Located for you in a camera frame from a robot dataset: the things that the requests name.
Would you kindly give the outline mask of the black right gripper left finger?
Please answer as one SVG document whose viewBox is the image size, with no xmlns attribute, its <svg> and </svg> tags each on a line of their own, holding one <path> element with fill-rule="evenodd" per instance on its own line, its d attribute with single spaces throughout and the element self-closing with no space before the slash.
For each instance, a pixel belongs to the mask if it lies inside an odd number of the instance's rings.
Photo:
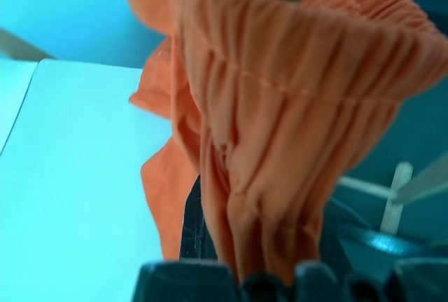
<svg viewBox="0 0 448 302">
<path fill-rule="evenodd" d="M 200 181 L 198 175 L 185 202 L 179 258 L 217 261 L 216 250 L 204 219 Z"/>
</svg>

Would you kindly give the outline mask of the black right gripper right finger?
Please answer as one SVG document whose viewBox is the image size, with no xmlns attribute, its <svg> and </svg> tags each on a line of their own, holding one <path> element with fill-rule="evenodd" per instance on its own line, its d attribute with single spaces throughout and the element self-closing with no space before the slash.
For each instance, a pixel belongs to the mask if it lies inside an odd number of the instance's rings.
<svg viewBox="0 0 448 302">
<path fill-rule="evenodd" d="M 319 251 L 322 262 L 332 268 L 333 271 L 351 271 L 351 263 L 342 247 L 337 234 L 329 226 L 324 226 L 319 243 Z"/>
</svg>

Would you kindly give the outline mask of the orange shorts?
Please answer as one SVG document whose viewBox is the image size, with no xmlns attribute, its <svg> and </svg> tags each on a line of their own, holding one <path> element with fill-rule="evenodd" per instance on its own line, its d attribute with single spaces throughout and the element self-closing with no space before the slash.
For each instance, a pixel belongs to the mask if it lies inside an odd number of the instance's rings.
<svg viewBox="0 0 448 302">
<path fill-rule="evenodd" d="M 405 99 L 448 76 L 448 38 L 413 0 L 128 0 L 165 35 L 131 102 L 173 134 L 141 169 L 166 260 L 195 181 L 218 260 L 289 283 L 319 257 L 338 179 Z"/>
</svg>

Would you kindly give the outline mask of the wooden clothes rack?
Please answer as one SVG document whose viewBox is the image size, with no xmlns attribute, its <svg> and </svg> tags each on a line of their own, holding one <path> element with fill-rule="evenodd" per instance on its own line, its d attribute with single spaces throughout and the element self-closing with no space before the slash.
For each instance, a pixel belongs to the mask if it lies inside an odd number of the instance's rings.
<svg viewBox="0 0 448 302">
<path fill-rule="evenodd" d="M 448 154 L 444 155 L 417 176 L 413 176 L 410 163 L 397 165 L 389 187 L 362 181 L 352 177 L 341 177 L 339 186 L 386 200 L 379 230 L 396 235 L 400 225 L 403 207 L 424 198 L 448 192 Z"/>
</svg>

